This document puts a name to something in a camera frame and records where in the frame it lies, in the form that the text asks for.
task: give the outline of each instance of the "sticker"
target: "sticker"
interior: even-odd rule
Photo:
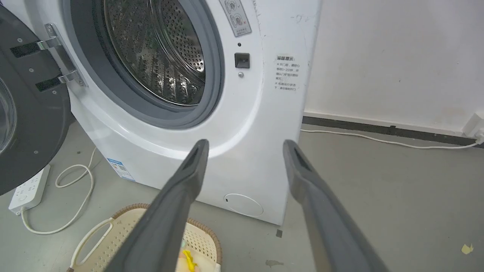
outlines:
[[[126,169],[126,167],[124,167],[124,165],[122,164],[122,162],[118,162],[118,161],[115,161],[115,160],[111,160],[109,158],[107,158],[107,161],[109,161],[109,163],[111,164],[111,166],[113,166],[114,170],[116,171],[116,173],[120,177],[122,177],[123,179],[130,180],[130,181],[135,181],[135,179],[133,178],[133,176],[131,176],[131,174],[128,172],[128,170]]]
[[[235,37],[252,32],[240,0],[219,0]]]
[[[291,56],[277,56],[274,89],[295,91],[300,65]]]

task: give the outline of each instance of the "gray floor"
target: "gray floor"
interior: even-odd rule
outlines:
[[[435,144],[374,136],[415,145]],[[481,269],[484,150],[415,150],[351,136],[309,133],[302,133],[300,146],[390,270]],[[43,201],[28,211],[35,229],[56,229],[76,212],[89,189],[89,179],[64,189],[56,188],[54,180],[66,167],[87,163],[93,148],[75,123],[51,162]],[[31,234],[8,210],[12,192],[0,196],[2,271],[63,272],[79,240],[95,224],[123,206],[149,203],[157,194],[155,189],[119,178],[100,154],[95,161],[95,188],[88,206],[60,233]],[[81,172],[72,173],[67,180]],[[281,238],[276,237],[277,226],[198,202],[192,205],[190,216],[207,224],[220,238],[225,272],[315,270],[302,210],[293,199],[280,227]],[[469,255],[460,252],[465,243],[474,246]],[[274,261],[284,264],[267,265]]]

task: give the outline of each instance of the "washing machine drum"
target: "washing machine drum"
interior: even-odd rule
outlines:
[[[103,5],[123,68],[156,98],[197,105],[205,85],[203,52],[178,0],[104,0]]]

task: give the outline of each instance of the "washing machine door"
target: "washing machine door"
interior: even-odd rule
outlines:
[[[38,41],[0,5],[0,195],[49,163],[70,124],[61,71]]]

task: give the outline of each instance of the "blue label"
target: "blue label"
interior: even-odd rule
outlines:
[[[135,181],[133,176],[128,172],[128,169],[122,164],[122,162],[109,159],[107,158],[107,161],[109,161],[109,164],[113,167],[113,169],[116,171],[116,173],[122,177],[123,179],[127,179],[129,181]]]

